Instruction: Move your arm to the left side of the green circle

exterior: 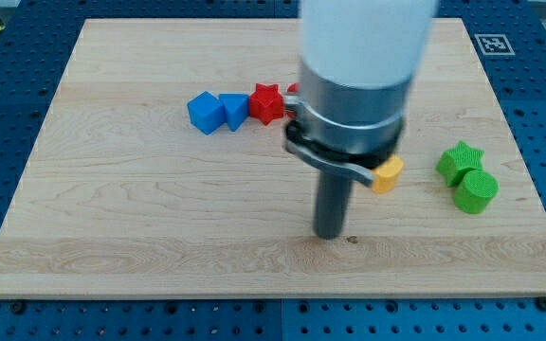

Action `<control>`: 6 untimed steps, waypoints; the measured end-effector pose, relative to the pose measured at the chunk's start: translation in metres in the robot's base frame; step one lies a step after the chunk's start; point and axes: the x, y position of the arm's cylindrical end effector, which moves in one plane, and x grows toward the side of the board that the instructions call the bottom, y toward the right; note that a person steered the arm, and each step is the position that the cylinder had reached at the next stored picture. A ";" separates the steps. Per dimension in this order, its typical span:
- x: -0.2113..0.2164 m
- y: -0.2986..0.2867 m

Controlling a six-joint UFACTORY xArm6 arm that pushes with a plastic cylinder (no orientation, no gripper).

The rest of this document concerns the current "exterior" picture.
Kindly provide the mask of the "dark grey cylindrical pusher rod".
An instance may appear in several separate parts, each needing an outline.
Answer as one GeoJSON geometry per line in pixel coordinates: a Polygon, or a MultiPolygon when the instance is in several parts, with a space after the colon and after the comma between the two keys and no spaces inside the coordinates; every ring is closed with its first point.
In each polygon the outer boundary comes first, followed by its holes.
{"type": "Polygon", "coordinates": [[[324,240],[337,238],[344,226],[352,181],[328,172],[318,176],[313,229],[324,240]]]}

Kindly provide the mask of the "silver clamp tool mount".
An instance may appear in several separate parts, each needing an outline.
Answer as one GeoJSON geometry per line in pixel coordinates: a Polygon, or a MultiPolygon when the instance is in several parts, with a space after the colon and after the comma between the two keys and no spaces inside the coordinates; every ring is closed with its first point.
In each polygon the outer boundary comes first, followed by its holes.
{"type": "Polygon", "coordinates": [[[284,128],[284,147],[319,171],[329,184],[370,187],[373,169],[393,154],[404,126],[411,75],[377,85],[348,84],[300,63],[300,88],[288,98],[295,118],[284,128]]]}

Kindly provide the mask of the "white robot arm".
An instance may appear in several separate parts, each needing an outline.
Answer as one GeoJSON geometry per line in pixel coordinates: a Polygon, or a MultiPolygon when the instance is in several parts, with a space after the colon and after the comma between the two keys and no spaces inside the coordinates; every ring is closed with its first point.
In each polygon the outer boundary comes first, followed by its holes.
{"type": "Polygon", "coordinates": [[[352,185],[373,185],[393,154],[410,84],[438,0],[318,0],[300,3],[298,92],[284,147],[318,170],[313,230],[337,238],[352,185]]]}

